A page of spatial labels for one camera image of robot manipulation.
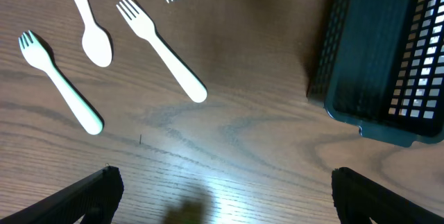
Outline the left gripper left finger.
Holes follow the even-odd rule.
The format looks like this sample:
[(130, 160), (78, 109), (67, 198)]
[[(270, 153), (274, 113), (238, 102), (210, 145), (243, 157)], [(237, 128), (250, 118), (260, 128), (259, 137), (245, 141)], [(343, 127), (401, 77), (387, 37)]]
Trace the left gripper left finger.
[(107, 166), (19, 212), (11, 223), (111, 223), (124, 191), (119, 169)]

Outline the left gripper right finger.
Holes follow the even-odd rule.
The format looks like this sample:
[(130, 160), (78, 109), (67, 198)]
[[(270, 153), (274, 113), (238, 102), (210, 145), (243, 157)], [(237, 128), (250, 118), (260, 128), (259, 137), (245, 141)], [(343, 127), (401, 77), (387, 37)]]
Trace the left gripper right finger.
[(347, 167), (333, 170), (332, 197), (342, 224), (443, 224), (443, 217)]

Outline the black plastic basket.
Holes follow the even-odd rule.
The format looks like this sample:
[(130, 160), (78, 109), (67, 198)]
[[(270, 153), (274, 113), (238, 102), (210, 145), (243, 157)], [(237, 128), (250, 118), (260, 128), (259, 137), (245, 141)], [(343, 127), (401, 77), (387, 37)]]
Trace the black plastic basket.
[(443, 0), (333, 0), (307, 92), (365, 138), (443, 140)]

